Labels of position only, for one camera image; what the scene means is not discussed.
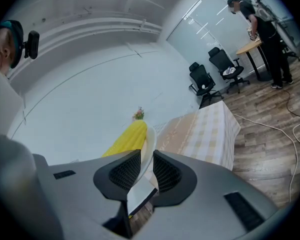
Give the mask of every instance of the dark vent slot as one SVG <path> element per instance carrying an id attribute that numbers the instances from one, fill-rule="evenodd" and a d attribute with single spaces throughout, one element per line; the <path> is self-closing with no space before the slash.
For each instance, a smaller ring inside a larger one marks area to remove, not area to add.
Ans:
<path id="1" fill-rule="evenodd" d="M 74 175 L 76 174 L 73 170 L 65 170 L 65 171 L 62 171 L 62 172 L 58 172 L 58 173 L 54 173 L 54 177 L 56 180 L 59 180 L 59 179 L 62 179 L 64 177 L 68 177 L 68 176 L 71 176 L 71 175 Z"/>
<path id="2" fill-rule="evenodd" d="M 153 172 L 158 181 L 159 192 L 164 193 L 174 188 L 181 180 L 181 171 L 160 156 L 153 157 Z"/>
<path id="3" fill-rule="evenodd" d="M 227 200 L 246 230 L 254 230 L 264 222 L 264 219 L 262 219 L 240 193 L 235 192 L 226 194 L 224 198 Z"/>
<path id="4" fill-rule="evenodd" d="M 109 179 L 118 187 L 130 191 L 140 172 L 141 156 L 134 155 L 130 159 L 113 168 Z"/>

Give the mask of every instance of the white cable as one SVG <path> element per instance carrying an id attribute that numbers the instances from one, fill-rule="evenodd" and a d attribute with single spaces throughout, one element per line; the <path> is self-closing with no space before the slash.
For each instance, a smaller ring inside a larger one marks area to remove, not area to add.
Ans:
<path id="1" fill-rule="evenodd" d="M 296 148 L 295 142 L 293 141 L 292 138 L 290 138 L 290 137 L 288 136 L 288 134 L 286 134 L 283 130 L 281 130 L 281 129 L 279 129 L 279 128 L 276 128 L 276 127 L 273 127 L 273 126 L 270 126 L 270 125 L 266 125 L 266 124 L 263 124 L 263 123 L 260 123 L 260 122 L 255 122 L 255 121 L 252 121 L 252 120 L 250 120 L 250 119 L 246 119 L 246 118 L 244 118 L 244 117 L 242 117 L 242 116 L 240 116 L 240 115 L 237 115 L 237 114 L 233 114 L 233 115 L 234 115 L 234 116 L 237 116 L 237 117 L 239 117 L 239 118 L 242 118 L 242 119 L 244 119 L 244 120 L 250 121 L 250 122 L 252 122 L 252 123 L 254 123 L 254 124 L 258 124 L 258 125 L 262 125 L 262 126 L 265 126 L 265 127 L 269 127 L 269 128 L 275 129 L 275 130 L 279 130 L 279 131 L 283 132 L 283 133 L 285 134 L 285 136 L 287 136 L 287 137 L 292 141 L 293 146 L 294 146 L 294 150 L 295 150 L 295 160 L 296 160 L 296 162 L 295 162 L 294 172 L 293 172 L 293 175 L 292 175 L 290 184 L 289 184 L 289 202 L 291 202 L 291 185 L 292 185 L 292 181 L 294 180 L 294 177 L 295 177 L 295 174 L 296 174 L 296 171 L 297 171 L 298 161 L 299 161 L 299 160 L 298 160 L 298 152 L 297 152 L 297 148 Z M 296 137 L 296 135 L 295 135 L 295 128 L 298 127 L 298 126 L 300 126 L 300 124 L 296 125 L 296 126 L 292 129 L 292 133 L 293 133 L 294 137 L 296 138 L 296 140 L 297 140 L 298 142 L 300 142 L 300 140 L 299 140 L 299 139 Z"/>

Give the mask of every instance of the cap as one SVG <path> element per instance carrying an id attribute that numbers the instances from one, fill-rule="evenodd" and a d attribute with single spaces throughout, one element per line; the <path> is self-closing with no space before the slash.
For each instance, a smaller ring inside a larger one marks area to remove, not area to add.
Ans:
<path id="1" fill-rule="evenodd" d="M 24 46 L 24 30 L 19 21 L 12 20 L 12 19 L 1 22 L 0 28 L 10 29 L 13 35 L 15 56 L 14 56 L 14 61 L 10 65 L 10 67 L 13 69 L 18 65 L 22 56 L 22 50 Z"/>

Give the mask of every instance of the ceiling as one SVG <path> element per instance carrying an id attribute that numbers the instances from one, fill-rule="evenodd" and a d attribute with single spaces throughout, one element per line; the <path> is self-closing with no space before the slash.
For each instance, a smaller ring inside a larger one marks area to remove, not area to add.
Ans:
<path id="1" fill-rule="evenodd" d="M 6 19 L 21 22 L 24 32 L 44 33 L 62 24 L 105 17 L 143 20 L 162 26 L 178 0 L 18 0 Z"/>

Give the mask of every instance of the wooden floor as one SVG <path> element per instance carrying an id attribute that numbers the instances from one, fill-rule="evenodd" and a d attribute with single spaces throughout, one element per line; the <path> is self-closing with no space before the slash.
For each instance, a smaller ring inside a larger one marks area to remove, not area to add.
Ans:
<path id="1" fill-rule="evenodd" d="M 288 107 L 300 115 L 300 62 L 289 59 L 294 83 L 284 84 L 291 98 Z M 253 73 L 247 77 L 251 84 L 241 84 L 229 94 L 222 94 L 233 114 L 255 122 L 284 130 L 294 141 L 298 151 L 298 166 L 291 186 L 291 199 L 300 193 L 300 143 L 293 136 L 293 127 L 300 124 L 300 117 L 287 110 L 288 93 L 272 89 L 270 82 L 257 81 Z M 280 131 L 236 117 L 241 130 L 235 139 L 233 172 L 266 194 L 279 207 L 289 203 L 289 184 L 296 165 L 292 142 Z M 295 130 L 300 139 L 300 127 Z M 130 219 L 132 231 L 137 232 L 152 214 L 151 200 Z"/>

